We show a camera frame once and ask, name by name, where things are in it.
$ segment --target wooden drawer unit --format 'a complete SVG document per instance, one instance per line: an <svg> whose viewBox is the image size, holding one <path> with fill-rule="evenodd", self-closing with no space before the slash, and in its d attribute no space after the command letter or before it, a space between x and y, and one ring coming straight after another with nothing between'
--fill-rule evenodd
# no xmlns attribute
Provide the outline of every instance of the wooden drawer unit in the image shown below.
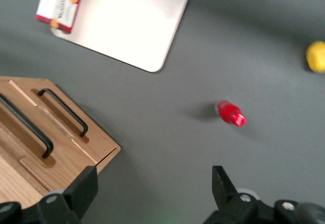
<svg viewBox="0 0 325 224"><path fill-rule="evenodd" d="M0 77L0 203L23 208L99 173L120 147L47 79Z"/></svg>

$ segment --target screw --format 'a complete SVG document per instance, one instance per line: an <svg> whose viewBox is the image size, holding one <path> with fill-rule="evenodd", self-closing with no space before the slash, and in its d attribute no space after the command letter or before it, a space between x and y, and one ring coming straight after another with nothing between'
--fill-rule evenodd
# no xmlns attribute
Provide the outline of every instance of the screw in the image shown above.
<svg viewBox="0 0 325 224"><path fill-rule="evenodd" d="M283 202L282 207L286 210L295 210L295 206L292 203L289 202Z"/></svg>
<svg viewBox="0 0 325 224"><path fill-rule="evenodd" d="M48 203L48 204L50 204L50 203L56 201L56 199L57 199L57 196L56 195L53 195L51 197L48 197L45 202Z"/></svg>
<svg viewBox="0 0 325 224"><path fill-rule="evenodd" d="M248 195L240 195L240 199L244 202L251 202L250 196Z"/></svg>
<svg viewBox="0 0 325 224"><path fill-rule="evenodd" d="M0 209L0 213L5 213L5 212L7 212L8 210L10 210L10 209L12 208L12 206L13 206L13 203L10 203L10 204L8 204L8 205L5 205L4 207L2 207L2 208Z"/></svg>

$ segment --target red cap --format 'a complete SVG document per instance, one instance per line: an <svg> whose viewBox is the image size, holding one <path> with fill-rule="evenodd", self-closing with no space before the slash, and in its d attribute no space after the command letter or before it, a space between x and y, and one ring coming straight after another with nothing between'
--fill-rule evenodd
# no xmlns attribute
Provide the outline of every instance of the red cap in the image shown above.
<svg viewBox="0 0 325 224"><path fill-rule="evenodd" d="M236 113L232 116L232 123L236 126L243 126L246 123L246 118L241 113Z"/></svg>

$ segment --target red object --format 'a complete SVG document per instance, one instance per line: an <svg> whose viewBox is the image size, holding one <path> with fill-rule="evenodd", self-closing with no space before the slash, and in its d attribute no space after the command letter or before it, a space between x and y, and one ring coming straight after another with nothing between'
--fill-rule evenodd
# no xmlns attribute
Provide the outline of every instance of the red object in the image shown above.
<svg viewBox="0 0 325 224"><path fill-rule="evenodd" d="M236 126L243 126L246 123L246 118L241 109L230 103L229 101L220 101L215 105L217 113L226 123L234 124Z"/></svg>

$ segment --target white tray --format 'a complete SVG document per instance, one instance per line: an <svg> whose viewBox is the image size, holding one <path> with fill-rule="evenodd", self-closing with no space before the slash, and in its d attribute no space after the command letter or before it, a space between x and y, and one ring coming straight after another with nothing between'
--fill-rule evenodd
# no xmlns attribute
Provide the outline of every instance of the white tray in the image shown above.
<svg viewBox="0 0 325 224"><path fill-rule="evenodd" d="M149 72L164 64L187 0L81 0L62 39Z"/></svg>

